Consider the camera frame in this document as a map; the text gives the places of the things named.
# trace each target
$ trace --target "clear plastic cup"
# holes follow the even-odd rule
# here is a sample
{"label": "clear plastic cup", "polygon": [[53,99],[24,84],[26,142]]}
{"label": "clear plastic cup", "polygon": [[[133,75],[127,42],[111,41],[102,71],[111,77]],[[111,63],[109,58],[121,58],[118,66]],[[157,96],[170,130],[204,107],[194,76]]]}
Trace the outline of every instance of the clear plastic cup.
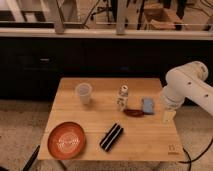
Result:
{"label": "clear plastic cup", "polygon": [[92,93],[92,86],[89,83],[78,84],[75,88],[75,92],[82,104],[89,104]]}

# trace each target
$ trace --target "orange plate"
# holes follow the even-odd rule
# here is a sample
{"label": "orange plate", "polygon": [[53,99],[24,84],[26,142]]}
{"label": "orange plate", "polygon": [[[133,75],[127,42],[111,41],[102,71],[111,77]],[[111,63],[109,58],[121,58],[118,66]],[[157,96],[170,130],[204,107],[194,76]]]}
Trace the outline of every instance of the orange plate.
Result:
{"label": "orange plate", "polygon": [[48,139],[50,154],[59,160],[76,156],[85,145],[84,130],[74,122],[64,122],[53,129]]}

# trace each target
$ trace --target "brown box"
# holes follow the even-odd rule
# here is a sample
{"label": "brown box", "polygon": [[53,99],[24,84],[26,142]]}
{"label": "brown box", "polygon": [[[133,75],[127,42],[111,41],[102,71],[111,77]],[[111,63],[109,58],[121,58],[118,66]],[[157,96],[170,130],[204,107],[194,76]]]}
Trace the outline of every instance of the brown box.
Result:
{"label": "brown box", "polygon": [[150,29],[175,30],[175,25],[182,24],[182,20],[172,9],[163,8],[159,3],[147,4],[144,15]]}

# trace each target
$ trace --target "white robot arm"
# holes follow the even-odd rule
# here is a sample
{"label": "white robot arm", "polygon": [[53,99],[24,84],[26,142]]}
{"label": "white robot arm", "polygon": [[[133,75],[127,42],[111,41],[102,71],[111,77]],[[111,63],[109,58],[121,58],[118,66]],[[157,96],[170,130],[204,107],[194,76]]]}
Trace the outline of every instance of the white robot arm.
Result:
{"label": "white robot arm", "polygon": [[207,77],[208,68],[199,61],[168,71],[167,85],[161,92],[166,108],[178,109],[187,97],[213,115],[213,87],[204,82]]}

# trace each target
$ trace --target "white bottle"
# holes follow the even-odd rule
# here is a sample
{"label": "white bottle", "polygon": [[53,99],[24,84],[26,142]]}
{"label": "white bottle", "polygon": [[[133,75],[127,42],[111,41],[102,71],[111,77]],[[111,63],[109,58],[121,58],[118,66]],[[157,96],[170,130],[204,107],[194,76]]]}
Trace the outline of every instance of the white bottle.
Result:
{"label": "white bottle", "polygon": [[117,99],[119,111],[124,111],[127,108],[128,94],[128,87],[123,85],[119,90]]}

